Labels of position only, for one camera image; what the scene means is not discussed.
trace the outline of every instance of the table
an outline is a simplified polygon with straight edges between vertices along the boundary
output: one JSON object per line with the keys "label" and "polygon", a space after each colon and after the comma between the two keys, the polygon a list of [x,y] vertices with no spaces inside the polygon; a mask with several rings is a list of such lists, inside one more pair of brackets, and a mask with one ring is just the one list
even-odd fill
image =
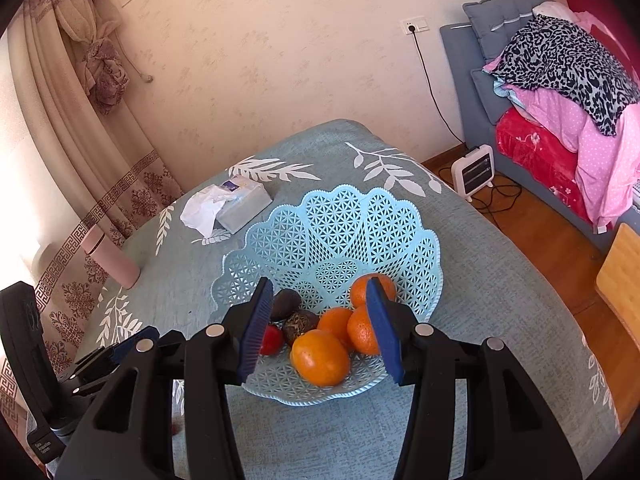
{"label": "table", "polygon": [[[229,174],[264,183],[276,206],[299,204],[306,192],[351,184],[368,192],[386,187],[410,200],[422,225],[442,248],[444,290],[430,322],[451,338],[480,343],[500,336],[529,373],[567,435],[585,474],[618,438],[618,421],[600,366],[573,316],[523,254],[436,176],[354,121],[337,120],[289,137],[188,192],[139,229],[124,250],[142,268],[135,286],[109,279],[92,313],[79,356],[113,334],[124,338],[142,322],[188,338],[209,322],[211,283],[222,258],[244,246],[247,227],[235,235],[216,230],[203,239],[179,220],[186,200]],[[112,329],[104,336],[104,319]],[[457,389],[452,470],[461,472],[465,449],[464,384]],[[182,393],[174,387],[180,419]],[[285,406],[228,388],[239,453],[248,479],[392,478],[402,446],[412,389],[388,378],[349,399],[309,407]],[[176,472],[186,473],[184,432],[174,438]]]}

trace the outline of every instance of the space heater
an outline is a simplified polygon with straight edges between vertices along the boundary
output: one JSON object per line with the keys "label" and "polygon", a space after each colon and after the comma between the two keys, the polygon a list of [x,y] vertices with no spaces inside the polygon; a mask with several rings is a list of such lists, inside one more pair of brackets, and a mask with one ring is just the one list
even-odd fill
{"label": "space heater", "polygon": [[484,186],[493,187],[494,176],[494,150],[488,144],[471,150],[451,165],[453,187],[468,202]]}

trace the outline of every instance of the orange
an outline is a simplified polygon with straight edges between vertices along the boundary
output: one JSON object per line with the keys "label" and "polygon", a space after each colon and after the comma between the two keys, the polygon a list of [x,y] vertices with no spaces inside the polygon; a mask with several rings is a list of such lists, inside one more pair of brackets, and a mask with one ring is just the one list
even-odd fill
{"label": "orange", "polygon": [[318,329],[293,342],[289,359],[303,379],[320,387],[341,383],[351,369],[349,355],[338,338]]}
{"label": "orange", "polygon": [[353,344],[347,334],[347,323],[351,314],[353,314],[353,310],[350,308],[334,306],[320,316],[317,326],[318,330],[325,330],[335,335],[347,352],[353,352]]}
{"label": "orange", "polygon": [[385,289],[386,296],[391,300],[396,300],[396,286],[390,277],[385,276],[384,274],[380,274],[379,272],[374,272],[372,274],[365,274],[364,276],[360,276],[353,285],[351,285],[351,289],[349,290],[349,296],[351,298],[351,304],[354,308],[360,308],[361,306],[365,306],[367,304],[367,282],[376,277],[380,280],[382,284],[382,288]]}
{"label": "orange", "polygon": [[380,355],[378,340],[373,332],[366,306],[357,308],[347,323],[347,333],[358,352],[366,355]]}

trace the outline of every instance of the wooden floor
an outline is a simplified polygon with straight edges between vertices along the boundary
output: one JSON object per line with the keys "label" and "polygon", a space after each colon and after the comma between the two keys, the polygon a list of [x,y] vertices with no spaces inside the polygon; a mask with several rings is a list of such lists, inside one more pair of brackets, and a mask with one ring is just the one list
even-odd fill
{"label": "wooden floor", "polygon": [[[437,173],[459,156],[439,155],[424,165]],[[450,171],[443,170],[442,177],[450,182]],[[510,183],[503,176],[496,176],[494,182]],[[502,190],[509,194],[515,191]],[[485,202],[490,195],[490,189],[476,194]],[[492,210],[506,208],[512,201],[513,198],[494,192]],[[504,234],[555,288],[582,328],[602,366],[624,428],[640,402],[640,352],[595,291],[596,275],[604,257],[578,229],[525,189],[512,209],[494,216]]]}

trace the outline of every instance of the pink thermos bottle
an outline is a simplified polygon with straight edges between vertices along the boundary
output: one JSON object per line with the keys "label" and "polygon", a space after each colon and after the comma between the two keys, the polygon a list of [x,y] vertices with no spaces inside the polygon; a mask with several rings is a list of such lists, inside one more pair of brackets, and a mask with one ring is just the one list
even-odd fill
{"label": "pink thermos bottle", "polygon": [[89,229],[80,245],[95,263],[124,288],[131,288],[138,280],[140,268],[97,225]]}

